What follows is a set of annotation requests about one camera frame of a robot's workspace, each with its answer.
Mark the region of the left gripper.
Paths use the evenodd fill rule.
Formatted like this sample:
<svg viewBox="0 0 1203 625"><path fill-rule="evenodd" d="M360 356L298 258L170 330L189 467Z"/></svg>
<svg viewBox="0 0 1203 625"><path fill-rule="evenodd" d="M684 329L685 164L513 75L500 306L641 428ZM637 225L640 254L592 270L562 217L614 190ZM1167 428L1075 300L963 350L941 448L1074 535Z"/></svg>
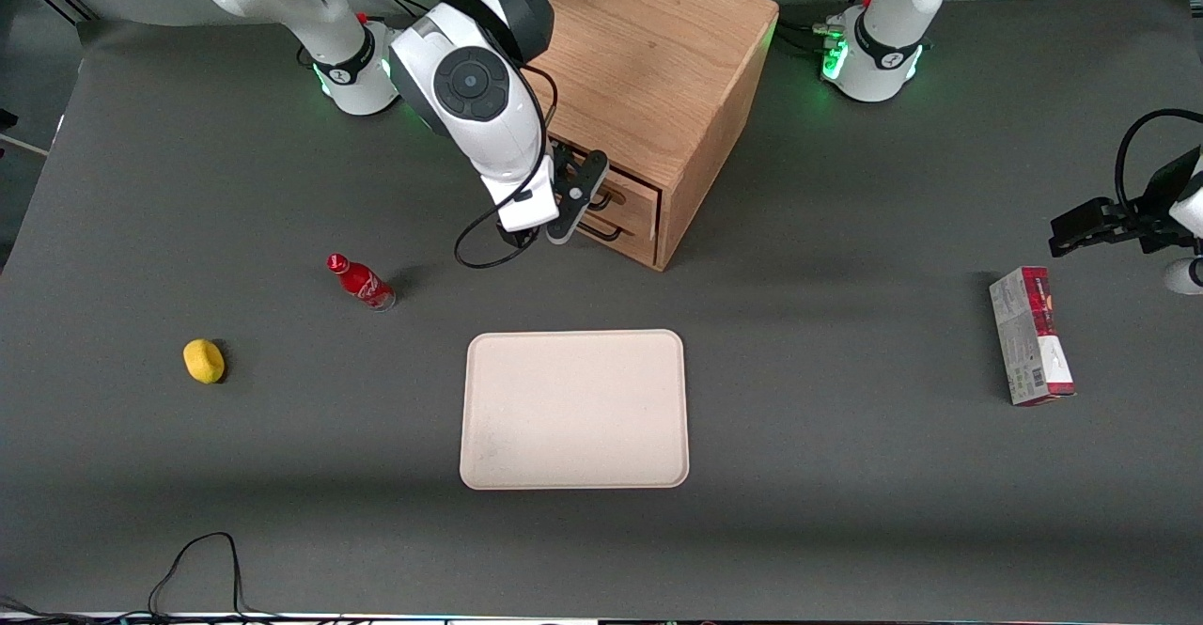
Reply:
<svg viewBox="0 0 1203 625"><path fill-rule="evenodd" d="M1131 197L1125 188L1125 165L1118 163L1118 204L1108 197L1094 197L1051 219L1050 256L1062 258L1080 248L1118 242L1138 242L1143 254L1165 248L1201 252L1198 232L1171 215L1171 207L1189 191L1199 167L1201 150L1195 148L1157 168L1144 192Z"/></svg>

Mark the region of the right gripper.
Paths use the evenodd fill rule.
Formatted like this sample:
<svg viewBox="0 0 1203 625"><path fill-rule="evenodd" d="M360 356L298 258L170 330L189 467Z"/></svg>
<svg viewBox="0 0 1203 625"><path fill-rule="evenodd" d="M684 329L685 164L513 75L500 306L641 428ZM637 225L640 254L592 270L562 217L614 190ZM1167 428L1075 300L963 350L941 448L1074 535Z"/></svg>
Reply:
<svg viewBox="0 0 1203 625"><path fill-rule="evenodd" d="M551 222L553 234L571 234L593 206L608 172L609 157L604 151L583 153L555 142L553 157L545 151L531 165L520 165L503 174L485 174L484 184L497 206L503 230L534 230Z"/></svg>

